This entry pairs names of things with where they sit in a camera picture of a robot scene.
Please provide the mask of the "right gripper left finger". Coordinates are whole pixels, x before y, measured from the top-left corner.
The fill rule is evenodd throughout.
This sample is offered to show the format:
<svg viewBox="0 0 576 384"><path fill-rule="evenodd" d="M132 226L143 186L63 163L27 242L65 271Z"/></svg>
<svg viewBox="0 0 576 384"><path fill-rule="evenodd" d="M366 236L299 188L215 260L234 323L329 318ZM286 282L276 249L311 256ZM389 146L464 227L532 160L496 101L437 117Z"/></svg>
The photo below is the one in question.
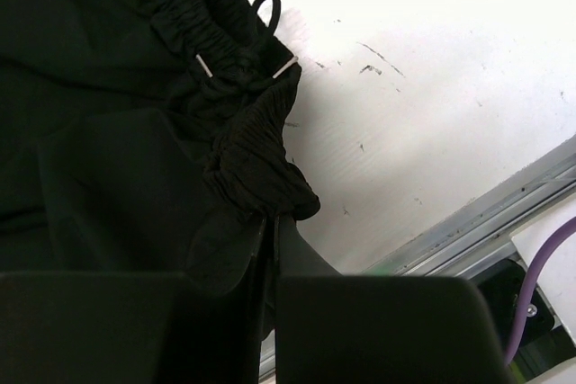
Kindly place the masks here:
<svg viewBox="0 0 576 384"><path fill-rule="evenodd" d="M2 382L257 382L268 228L197 274L3 272Z"/></svg>

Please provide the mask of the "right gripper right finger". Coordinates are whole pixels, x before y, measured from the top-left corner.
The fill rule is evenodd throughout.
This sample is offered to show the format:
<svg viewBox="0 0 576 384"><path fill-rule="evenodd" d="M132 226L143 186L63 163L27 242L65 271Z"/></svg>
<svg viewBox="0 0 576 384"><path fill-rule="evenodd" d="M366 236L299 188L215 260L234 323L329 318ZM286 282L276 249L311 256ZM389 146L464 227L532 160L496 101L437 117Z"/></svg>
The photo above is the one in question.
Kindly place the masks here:
<svg viewBox="0 0 576 384"><path fill-rule="evenodd" d="M280 383L510 383L480 292L453 277L343 275L274 224Z"/></svg>

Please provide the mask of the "black trousers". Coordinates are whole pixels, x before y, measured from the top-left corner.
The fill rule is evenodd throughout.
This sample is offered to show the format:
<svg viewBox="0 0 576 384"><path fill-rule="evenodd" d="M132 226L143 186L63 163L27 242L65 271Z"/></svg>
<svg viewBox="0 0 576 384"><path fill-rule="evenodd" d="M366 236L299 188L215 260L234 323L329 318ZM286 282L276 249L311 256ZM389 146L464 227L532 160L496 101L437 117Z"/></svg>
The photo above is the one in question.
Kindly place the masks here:
<svg viewBox="0 0 576 384"><path fill-rule="evenodd" d="M280 0L1 0L1 268L243 272L320 209L286 156Z"/></svg>

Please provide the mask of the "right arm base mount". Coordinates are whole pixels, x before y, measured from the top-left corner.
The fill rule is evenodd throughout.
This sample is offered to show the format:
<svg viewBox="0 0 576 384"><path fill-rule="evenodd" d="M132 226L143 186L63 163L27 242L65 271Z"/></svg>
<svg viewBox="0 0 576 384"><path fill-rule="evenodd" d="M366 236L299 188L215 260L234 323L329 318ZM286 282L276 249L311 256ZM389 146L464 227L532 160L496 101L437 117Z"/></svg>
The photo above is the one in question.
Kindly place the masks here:
<svg viewBox="0 0 576 384"><path fill-rule="evenodd" d="M490 309L503 348L509 342L526 268L514 244L503 237L478 264L478 273L472 277ZM574 342L543 292L535 290L521 343L510 364L517 382L528 382L574 357Z"/></svg>

